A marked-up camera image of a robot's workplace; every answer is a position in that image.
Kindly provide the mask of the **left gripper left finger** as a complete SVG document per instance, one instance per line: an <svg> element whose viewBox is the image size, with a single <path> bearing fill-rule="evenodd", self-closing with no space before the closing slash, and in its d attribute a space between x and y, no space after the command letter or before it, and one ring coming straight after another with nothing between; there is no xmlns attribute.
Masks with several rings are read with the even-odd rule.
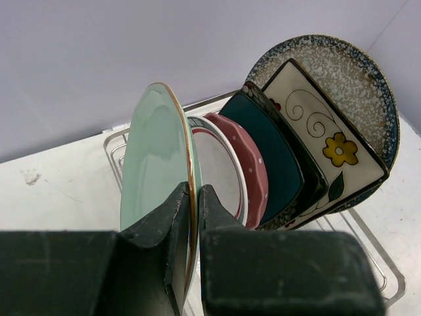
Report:
<svg viewBox="0 0 421 316"><path fill-rule="evenodd" d="M3 231L2 315L180 315L189 186L122 232Z"/></svg>

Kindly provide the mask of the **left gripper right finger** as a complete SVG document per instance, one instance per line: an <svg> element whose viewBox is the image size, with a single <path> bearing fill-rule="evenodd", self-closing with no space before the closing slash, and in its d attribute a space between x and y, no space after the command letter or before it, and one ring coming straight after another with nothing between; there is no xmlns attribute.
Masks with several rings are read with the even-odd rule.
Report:
<svg viewBox="0 0 421 316"><path fill-rule="evenodd" d="M254 231L210 185L199 196L205 315L383 315L368 258L345 232Z"/></svg>

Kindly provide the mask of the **teal square plate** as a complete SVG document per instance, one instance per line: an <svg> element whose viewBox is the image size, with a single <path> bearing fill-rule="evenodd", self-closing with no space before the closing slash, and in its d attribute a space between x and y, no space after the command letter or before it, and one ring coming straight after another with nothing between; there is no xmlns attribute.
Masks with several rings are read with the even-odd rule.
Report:
<svg viewBox="0 0 421 316"><path fill-rule="evenodd" d="M219 112L252 137L268 176L268 203L260 221L267 223L286 209L304 186L303 173L275 122L243 92L236 92Z"/></svg>

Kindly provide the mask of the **pink dotted plate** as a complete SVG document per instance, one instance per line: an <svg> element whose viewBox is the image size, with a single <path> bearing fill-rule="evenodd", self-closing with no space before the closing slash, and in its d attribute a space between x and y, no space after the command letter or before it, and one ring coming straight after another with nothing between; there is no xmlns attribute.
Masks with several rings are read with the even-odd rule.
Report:
<svg viewBox="0 0 421 316"><path fill-rule="evenodd" d="M268 202L268 176L260 151L248 132L238 123L215 113L205 115L227 137L232 145L247 185L248 216L246 227L260 224Z"/></svg>

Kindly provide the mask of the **black floral square plate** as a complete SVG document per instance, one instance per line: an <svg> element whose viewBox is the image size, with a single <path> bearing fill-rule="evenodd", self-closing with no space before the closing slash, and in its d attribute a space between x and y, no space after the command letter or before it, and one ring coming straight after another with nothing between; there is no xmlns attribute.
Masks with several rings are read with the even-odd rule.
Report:
<svg viewBox="0 0 421 316"><path fill-rule="evenodd" d="M241 88L274 121L298 162L303 174L303 187L286 209L260 224L260 229L275 230L293 224L297 218L319 202L328 192L328 181L321 168L280 112L280 105L269 99L256 84L247 81Z"/></svg>

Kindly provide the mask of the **white plate green rim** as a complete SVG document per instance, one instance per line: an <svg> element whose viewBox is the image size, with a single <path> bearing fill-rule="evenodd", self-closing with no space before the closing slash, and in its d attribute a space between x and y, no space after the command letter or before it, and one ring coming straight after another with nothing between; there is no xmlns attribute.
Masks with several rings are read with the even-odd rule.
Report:
<svg viewBox="0 0 421 316"><path fill-rule="evenodd" d="M203 184L210 184L222 206L241 224L248 218L248 194L236 152L225 134L205 117L187 118L193 132Z"/></svg>

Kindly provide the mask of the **mint green flower plate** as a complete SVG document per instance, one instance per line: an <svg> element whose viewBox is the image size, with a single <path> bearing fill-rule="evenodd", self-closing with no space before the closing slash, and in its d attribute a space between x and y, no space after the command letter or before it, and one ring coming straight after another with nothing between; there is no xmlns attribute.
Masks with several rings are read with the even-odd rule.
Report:
<svg viewBox="0 0 421 316"><path fill-rule="evenodd" d="M201 168L188 119L171 88L150 84L132 115L124 154L120 228L157 208L181 182L189 184L185 302L198 257L198 197Z"/></svg>

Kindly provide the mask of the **cream floral square plate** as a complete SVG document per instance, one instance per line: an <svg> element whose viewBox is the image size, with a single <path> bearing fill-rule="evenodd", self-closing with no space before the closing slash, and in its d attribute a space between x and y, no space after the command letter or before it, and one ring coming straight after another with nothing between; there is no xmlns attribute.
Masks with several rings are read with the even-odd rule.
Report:
<svg viewBox="0 0 421 316"><path fill-rule="evenodd" d="M374 148L293 58L263 87L328 181L327 193L286 228L299 228L376 188L389 170Z"/></svg>

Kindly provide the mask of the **speckled round plate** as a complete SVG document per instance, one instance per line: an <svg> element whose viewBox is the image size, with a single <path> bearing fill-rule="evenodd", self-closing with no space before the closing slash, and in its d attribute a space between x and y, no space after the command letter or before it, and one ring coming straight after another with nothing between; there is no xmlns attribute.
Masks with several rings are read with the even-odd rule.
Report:
<svg viewBox="0 0 421 316"><path fill-rule="evenodd" d="M389 84L375 62L342 39L311 34L288 39L267 51L248 73L248 81L262 90L290 58L309 73L390 172L399 147L399 119ZM339 209L359 204L376 188Z"/></svg>

